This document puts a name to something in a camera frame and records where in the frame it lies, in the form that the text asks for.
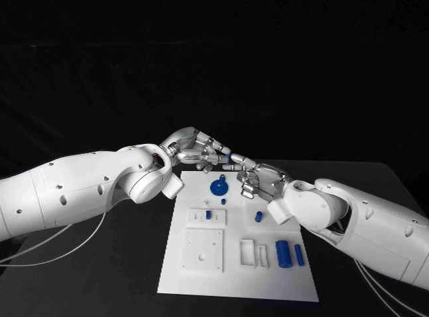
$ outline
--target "white cable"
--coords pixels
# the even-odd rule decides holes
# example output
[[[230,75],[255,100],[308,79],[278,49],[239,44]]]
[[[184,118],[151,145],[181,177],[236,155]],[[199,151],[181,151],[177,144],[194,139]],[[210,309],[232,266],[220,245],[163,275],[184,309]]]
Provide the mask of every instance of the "white cable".
[[[373,278],[372,274],[369,273],[367,269],[364,268],[363,264],[359,263],[361,265],[361,268],[366,272],[366,274],[369,275],[369,278],[373,280],[373,282],[377,284],[377,286],[380,287],[380,289],[386,292],[386,294],[396,300],[396,302],[399,304],[402,304],[413,313],[416,313],[419,316],[422,317],[428,317],[428,315],[425,315],[423,313],[420,313],[418,310],[415,310],[412,307],[409,307],[392,294],[390,292],[383,288],[382,284],[379,284],[379,282],[376,281],[376,279]]]
[[[370,282],[369,279],[366,278],[364,272],[361,271],[361,268],[360,268],[360,266],[359,266],[359,261],[354,260],[354,263],[357,264],[360,273],[361,273],[361,275],[363,275],[363,277],[364,277],[364,280],[369,282],[369,286],[373,288],[373,291],[376,292],[376,295],[377,295],[379,298],[383,300],[383,303],[387,305],[390,311],[397,315],[397,317],[402,317],[402,316],[397,314],[397,312],[395,311],[395,309],[392,308],[392,306],[389,305],[389,303],[386,302],[386,300],[383,299],[383,297],[380,296],[380,293],[376,291],[376,288],[374,288],[372,282]]]
[[[7,258],[4,258],[3,260],[0,260],[1,262],[6,262],[7,260],[12,260],[13,258],[17,258],[19,256],[22,256],[23,254],[26,254],[27,252],[30,252],[32,250],[35,250],[39,246],[42,246],[45,243],[48,243],[62,232],[65,232],[69,227],[72,225],[66,226],[48,240],[45,240],[42,243],[39,243],[36,246],[33,246],[32,248],[26,249],[24,251],[16,253],[13,256],[9,256]]]
[[[102,221],[105,220],[105,213],[102,214],[102,220],[101,220],[101,222],[99,222],[99,224],[98,224],[98,226],[96,226],[96,229],[95,229],[95,231],[94,231],[94,233],[91,234],[91,236],[86,238],[86,240],[84,241],[84,243],[71,251],[71,252],[68,252],[68,253],[65,253],[62,256],[59,256],[58,258],[55,258],[55,259],[52,259],[52,260],[49,260],[49,261],[45,261],[45,262],[40,262],[40,263],[33,263],[33,264],[20,264],[20,265],[10,265],[10,264],[1,264],[0,266],[6,266],[6,267],[23,267],[23,266],[36,266],[36,265],[42,265],[42,264],[46,264],[46,263],[49,263],[49,262],[53,262],[53,261],[56,261],[56,260],[59,260],[60,258],[63,258],[65,256],[68,256],[71,253],[73,253],[84,245],[85,245],[85,243],[88,243],[88,241],[91,240],[91,238],[92,238],[92,236],[95,235],[95,233],[96,233],[96,231],[98,231],[98,229],[99,229],[99,227],[101,227],[101,225],[102,225]]]

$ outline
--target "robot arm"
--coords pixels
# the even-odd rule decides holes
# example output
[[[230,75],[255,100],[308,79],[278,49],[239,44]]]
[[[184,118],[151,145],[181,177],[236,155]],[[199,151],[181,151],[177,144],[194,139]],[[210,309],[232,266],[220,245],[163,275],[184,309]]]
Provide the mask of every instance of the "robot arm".
[[[429,220],[341,183],[292,180],[284,171],[233,154],[242,194],[268,200],[278,222],[291,218],[374,271],[429,290]],[[350,215],[344,230],[336,223]]]
[[[228,148],[193,127],[166,142],[63,157],[0,180],[0,241],[78,223],[125,199],[144,203],[160,192],[173,199],[184,188],[173,165],[228,161],[215,152]]]

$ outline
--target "blue object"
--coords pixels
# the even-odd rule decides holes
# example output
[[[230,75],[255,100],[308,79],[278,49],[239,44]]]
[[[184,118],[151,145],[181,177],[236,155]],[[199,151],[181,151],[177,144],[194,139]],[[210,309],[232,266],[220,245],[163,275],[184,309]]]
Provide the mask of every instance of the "blue object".
[[[264,212],[258,211],[255,216],[255,221],[259,223],[262,221]]]
[[[304,258],[302,258],[302,253],[301,253],[301,246],[300,246],[300,244],[295,244],[295,253],[297,253],[298,265],[300,265],[300,266],[304,266]]]
[[[229,185],[226,183],[226,176],[222,174],[220,179],[212,183],[212,193],[216,196],[222,196],[229,191]]]
[[[285,240],[276,241],[276,251],[279,267],[284,269],[292,267],[291,249],[288,248],[288,242]]]

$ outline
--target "black table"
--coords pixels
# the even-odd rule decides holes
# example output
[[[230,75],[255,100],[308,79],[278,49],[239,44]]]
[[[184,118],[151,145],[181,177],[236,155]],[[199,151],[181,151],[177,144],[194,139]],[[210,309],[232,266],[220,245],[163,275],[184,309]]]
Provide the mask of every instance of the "black table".
[[[300,180],[330,178],[422,212],[392,169],[380,163],[259,160]],[[177,166],[180,171],[194,166]],[[89,243],[63,259],[10,267],[0,278],[0,316],[395,316],[369,288],[351,258],[302,229],[320,303],[157,293],[174,201],[131,200],[107,214]],[[101,216],[13,260],[29,264],[65,254],[91,235]],[[60,229],[32,234],[22,250]],[[374,273],[384,287],[429,314],[429,292]],[[406,311],[397,308],[403,316]]]

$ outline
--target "white board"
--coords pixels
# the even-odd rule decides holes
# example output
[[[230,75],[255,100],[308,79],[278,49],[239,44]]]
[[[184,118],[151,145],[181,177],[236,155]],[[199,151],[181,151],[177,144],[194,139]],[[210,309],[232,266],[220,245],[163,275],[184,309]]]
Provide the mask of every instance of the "white board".
[[[223,196],[216,196],[209,187],[222,174],[226,175],[229,192]],[[236,172],[210,172],[207,175],[203,172],[181,172],[186,188],[176,200],[158,293],[318,302],[300,225],[291,222],[287,225],[288,230],[282,230],[281,226],[274,227],[272,222],[265,222],[271,217],[269,212],[264,209],[266,201],[258,196],[249,200],[240,195],[240,183],[236,175]],[[204,207],[204,201],[209,201],[209,207]],[[181,268],[187,229],[194,230],[193,224],[187,225],[187,219],[190,219],[190,209],[194,208],[226,211],[226,225],[222,230],[204,229],[223,231],[222,273]],[[264,226],[259,226],[261,223],[255,225],[249,221],[251,215],[255,218],[256,208],[261,208],[264,212]],[[268,269],[261,268],[261,265],[256,265],[255,268],[240,265],[240,240],[253,240],[258,264],[262,263],[259,247],[265,246]],[[287,240],[291,245],[292,268],[279,267],[278,240]],[[295,244],[301,245],[304,253],[305,266],[302,267],[297,262]]]

